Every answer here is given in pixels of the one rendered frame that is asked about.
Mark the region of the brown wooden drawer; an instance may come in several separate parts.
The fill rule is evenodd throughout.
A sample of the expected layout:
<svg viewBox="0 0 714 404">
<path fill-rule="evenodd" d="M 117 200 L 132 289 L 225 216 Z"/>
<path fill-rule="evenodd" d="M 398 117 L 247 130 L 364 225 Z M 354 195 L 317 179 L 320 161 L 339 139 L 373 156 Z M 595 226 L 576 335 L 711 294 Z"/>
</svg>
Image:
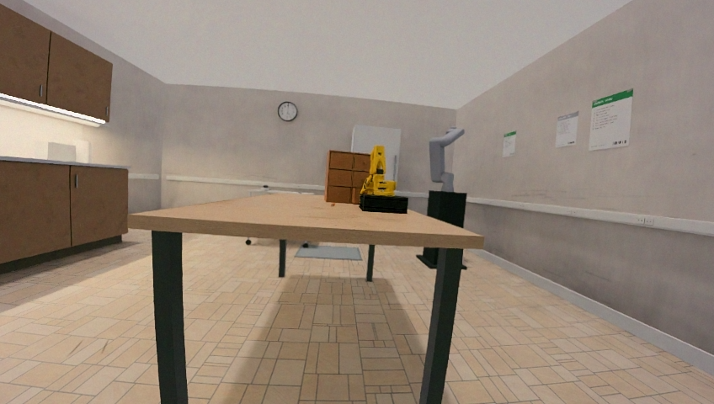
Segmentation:
<svg viewBox="0 0 714 404">
<path fill-rule="evenodd" d="M 354 154 L 354 169 L 370 171 L 370 156 Z"/>
<path fill-rule="evenodd" d="M 351 186 L 352 171 L 329 169 L 328 184 Z"/>
<path fill-rule="evenodd" d="M 353 204 L 359 204 L 360 203 L 360 191 L 362 189 L 358 188 L 352 188 L 352 194 L 351 194 L 351 203 Z M 368 194 L 367 192 L 364 192 L 363 194 Z"/>
<path fill-rule="evenodd" d="M 365 182 L 365 179 L 368 178 L 369 176 L 370 176 L 370 173 L 353 171 L 353 183 L 352 183 L 352 186 L 363 187 L 363 184 L 364 184 L 364 182 Z"/>
<path fill-rule="evenodd" d="M 328 201 L 349 202 L 350 188 L 328 186 Z"/>
<path fill-rule="evenodd" d="M 352 169 L 353 154 L 347 153 L 330 153 L 330 164 L 329 167 L 347 168 Z"/>
</svg>

